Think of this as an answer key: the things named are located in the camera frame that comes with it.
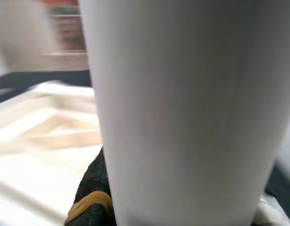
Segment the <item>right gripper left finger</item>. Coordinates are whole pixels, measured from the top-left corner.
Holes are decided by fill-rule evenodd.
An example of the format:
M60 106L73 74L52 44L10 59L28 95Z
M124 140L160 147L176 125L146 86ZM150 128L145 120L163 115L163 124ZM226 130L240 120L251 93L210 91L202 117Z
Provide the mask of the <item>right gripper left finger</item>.
M82 177L74 204L92 192L105 192L111 195L103 148ZM67 219L65 222L66 226L114 226L115 224L113 211L107 212L107 209L98 203L86 204L85 208L74 219Z

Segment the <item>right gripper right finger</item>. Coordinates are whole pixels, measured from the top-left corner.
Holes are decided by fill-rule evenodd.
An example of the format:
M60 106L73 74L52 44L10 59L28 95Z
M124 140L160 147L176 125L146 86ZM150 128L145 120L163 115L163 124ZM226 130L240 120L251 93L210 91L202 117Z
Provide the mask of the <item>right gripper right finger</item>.
M290 219L278 203L270 185L266 185L254 215L255 226L290 226Z

